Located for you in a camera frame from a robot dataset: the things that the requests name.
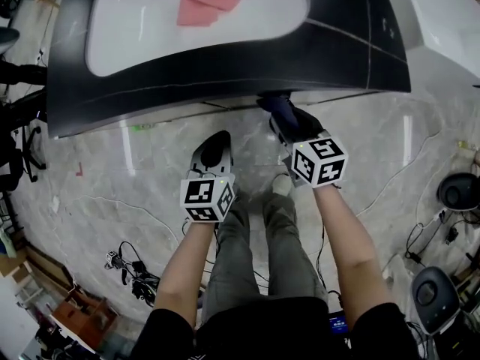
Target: sticker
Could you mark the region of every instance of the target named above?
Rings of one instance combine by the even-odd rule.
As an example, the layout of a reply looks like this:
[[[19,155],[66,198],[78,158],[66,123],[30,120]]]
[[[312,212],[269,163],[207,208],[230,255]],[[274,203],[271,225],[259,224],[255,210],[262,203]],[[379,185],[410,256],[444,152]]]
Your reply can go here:
[[[302,154],[298,149],[295,153],[293,169],[309,183],[314,179],[315,163]]]
[[[321,139],[309,143],[320,160],[345,155],[332,139]]]
[[[218,209],[220,209],[220,213],[222,214],[222,217],[227,214],[228,208],[230,207],[230,204],[233,201],[233,192],[230,189],[230,184],[226,183],[225,189],[223,189],[222,196],[220,196],[220,199],[217,202]]]
[[[213,180],[197,180],[188,183],[186,204],[211,203],[213,196]]]
[[[194,221],[218,221],[212,208],[186,208]]]
[[[334,182],[338,180],[342,174],[342,169],[344,168],[345,160],[335,161],[333,163],[328,163],[320,169],[320,174],[318,177],[317,184],[325,184],[328,182]]]

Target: gray pants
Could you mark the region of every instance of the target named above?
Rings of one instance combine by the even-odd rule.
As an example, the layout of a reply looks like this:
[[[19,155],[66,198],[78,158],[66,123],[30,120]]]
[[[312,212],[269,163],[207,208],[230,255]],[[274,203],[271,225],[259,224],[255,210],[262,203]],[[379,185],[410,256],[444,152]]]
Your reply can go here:
[[[263,206],[263,219],[270,270],[268,296],[260,294],[255,280],[248,213],[236,200],[218,230],[220,251],[203,302],[204,323],[219,312],[262,300],[310,296],[327,302],[326,289],[300,243],[293,200],[271,194]]]

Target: forearm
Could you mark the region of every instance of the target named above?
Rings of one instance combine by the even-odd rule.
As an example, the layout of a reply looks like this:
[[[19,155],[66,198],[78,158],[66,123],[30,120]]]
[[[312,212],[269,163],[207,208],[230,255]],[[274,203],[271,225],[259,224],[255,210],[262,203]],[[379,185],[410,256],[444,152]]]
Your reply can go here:
[[[337,265],[346,321],[353,329],[362,314],[393,298],[371,237],[337,189],[329,185],[314,193]]]
[[[192,223],[163,271],[154,309],[164,308],[195,326],[197,298],[214,224]]]
[[[360,220],[332,185],[313,190],[316,204],[340,270],[376,260],[374,243]]]

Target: blue screen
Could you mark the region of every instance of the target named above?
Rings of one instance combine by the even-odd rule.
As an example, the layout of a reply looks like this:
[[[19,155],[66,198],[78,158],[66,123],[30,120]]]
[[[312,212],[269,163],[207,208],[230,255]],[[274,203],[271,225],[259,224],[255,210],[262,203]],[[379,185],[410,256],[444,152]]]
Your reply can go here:
[[[345,316],[332,317],[330,319],[330,328],[334,335],[342,335],[348,333],[347,322]]]

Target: marble floor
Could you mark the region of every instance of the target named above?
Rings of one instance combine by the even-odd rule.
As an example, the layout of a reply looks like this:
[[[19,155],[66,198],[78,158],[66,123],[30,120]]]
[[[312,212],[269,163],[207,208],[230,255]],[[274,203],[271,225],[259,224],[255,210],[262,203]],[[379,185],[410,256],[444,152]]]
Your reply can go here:
[[[23,13],[27,18],[32,15]],[[29,20],[16,25],[24,28],[25,22]],[[24,50],[13,49],[15,62],[27,62],[38,51],[32,50],[38,45],[32,39],[42,34],[28,29],[24,34]],[[49,38],[50,29],[42,47],[48,47]],[[12,95],[21,95],[27,88],[18,85]],[[382,93],[315,103],[328,96],[322,92],[296,94],[293,100],[316,116],[348,150],[341,193],[367,227],[385,265],[393,255],[403,256],[407,236],[417,222],[427,224],[442,209],[435,193],[443,177],[470,170],[473,152],[459,148],[458,142],[467,141],[472,149],[480,146],[479,96],[474,92],[443,99],[441,95],[420,98]],[[146,115],[141,124],[148,126],[124,123],[57,140],[49,139],[47,125],[40,124],[43,133],[35,148],[48,169],[38,173],[39,181],[34,184],[24,175],[12,194],[28,239],[63,262],[82,287],[107,297],[126,317],[144,322],[149,308],[122,285],[120,272],[104,269],[105,255],[117,250],[122,241],[129,241],[148,270],[161,275],[183,237],[185,217],[179,208],[179,188],[191,154],[203,140],[227,130],[232,135],[237,183],[251,198],[254,268],[268,277],[265,229],[257,197],[285,171],[281,163],[285,153],[269,129],[268,114],[253,105],[254,99],[225,100],[223,104],[225,108],[209,108],[207,113],[168,122],[158,122],[158,114]],[[301,242],[314,264],[321,245],[321,219],[308,187],[298,188],[294,198]],[[451,272],[469,241],[459,238],[446,247],[444,238],[441,233],[437,236],[433,242],[438,244],[426,252],[424,263]],[[126,255],[135,258],[129,256],[133,255],[130,251]],[[213,242],[208,257],[215,259]],[[320,262],[328,289],[337,290],[328,242]],[[266,285],[261,278],[257,280]],[[407,286],[396,292],[405,296]],[[335,297],[330,307],[338,309]]]

